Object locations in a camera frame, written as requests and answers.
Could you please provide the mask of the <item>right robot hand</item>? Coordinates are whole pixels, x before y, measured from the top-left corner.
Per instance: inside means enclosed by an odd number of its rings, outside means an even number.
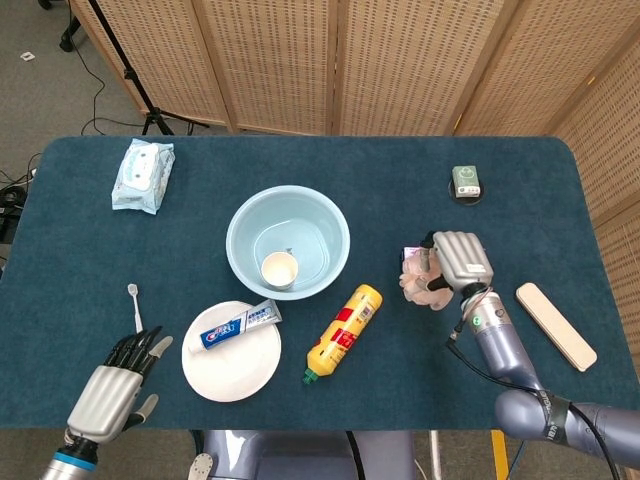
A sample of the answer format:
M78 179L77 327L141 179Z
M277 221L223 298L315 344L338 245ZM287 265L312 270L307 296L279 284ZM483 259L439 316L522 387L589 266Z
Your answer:
M429 291L448 288L468 298L491 286L494 271L474 233L431 231L421 246L435 254L440 271L426 283Z

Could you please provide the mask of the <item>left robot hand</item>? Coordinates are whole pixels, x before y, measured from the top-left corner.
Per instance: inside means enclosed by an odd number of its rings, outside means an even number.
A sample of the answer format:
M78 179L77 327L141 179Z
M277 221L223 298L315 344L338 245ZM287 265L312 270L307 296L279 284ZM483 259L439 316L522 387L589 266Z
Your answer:
M145 423L155 410L159 395L136 401L156 362L173 338L156 337L160 326L121 338L91 374L67 419L65 443L81 440L106 444L122 432Z

